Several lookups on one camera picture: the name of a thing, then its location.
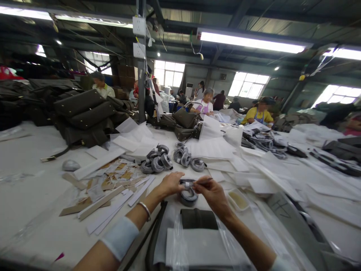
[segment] small white container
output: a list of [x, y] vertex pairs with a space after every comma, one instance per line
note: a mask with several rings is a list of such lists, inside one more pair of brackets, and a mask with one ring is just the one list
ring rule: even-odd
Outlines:
[[237, 188], [228, 192], [228, 199], [237, 212], [244, 211], [249, 207], [249, 200]]

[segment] apron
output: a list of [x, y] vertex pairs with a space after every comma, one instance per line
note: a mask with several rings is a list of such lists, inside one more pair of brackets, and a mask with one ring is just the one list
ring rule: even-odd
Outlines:
[[[209, 105], [209, 103], [207, 104], [207, 106], [206, 107], [204, 107], [204, 109], [203, 109], [203, 114], [207, 114], [207, 113], [209, 113], [209, 111], [208, 111], [208, 105]], [[202, 106], [200, 105], [200, 106], [198, 106], [197, 107], [197, 110], [201, 110], [202, 109]]]
[[258, 118], [257, 118], [257, 115], [258, 115], [258, 108], [257, 108], [257, 111], [256, 111], [255, 120], [258, 121], [259, 123], [262, 123], [262, 124], [263, 124], [263, 121], [264, 121], [264, 112], [262, 112], [262, 118], [261, 118], [261, 119], [258, 119]]

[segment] bag handle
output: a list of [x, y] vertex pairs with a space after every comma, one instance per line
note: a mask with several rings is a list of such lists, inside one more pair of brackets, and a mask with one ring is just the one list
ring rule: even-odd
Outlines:
[[187, 106], [189, 106], [190, 104], [199, 104], [200, 106], [202, 106], [199, 114], [202, 114], [204, 111], [204, 105], [201, 102], [196, 102], [196, 101], [189, 101], [187, 102], [185, 105], [183, 105], [184, 108], [187, 108]]

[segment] hand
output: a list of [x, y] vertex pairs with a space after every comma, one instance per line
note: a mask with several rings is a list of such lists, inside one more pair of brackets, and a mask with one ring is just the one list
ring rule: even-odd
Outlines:
[[209, 176], [200, 177], [194, 184], [195, 192], [205, 197], [212, 211], [220, 219], [232, 215], [223, 188], [213, 179], [207, 181], [209, 178]]
[[185, 187], [183, 185], [180, 185], [179, 181], [184, 175], [185, 174], [183, 172], [176, 171], [165, 176], [162, 182], [157, 187], [161, 196], [163, 198], [166, 198], [167, 196], [183, 191]]

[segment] pink apron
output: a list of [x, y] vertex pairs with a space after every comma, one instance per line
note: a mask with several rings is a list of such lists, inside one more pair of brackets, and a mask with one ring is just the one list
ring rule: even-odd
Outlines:
[[[206, 107], [204, 107], [204, 109], [203, 109], [203, 114], [207, 114], [207, 113], [209, 113], [209, 110], [208, 110], [208, 105], [209, 105], [209, 103], [207, 104], [207, 106], [206, 106]], [[197, 107], [197, 110], [201, 111], [201, 109], [202, 109], [202, 106], [201, 106], [201, 105]]]

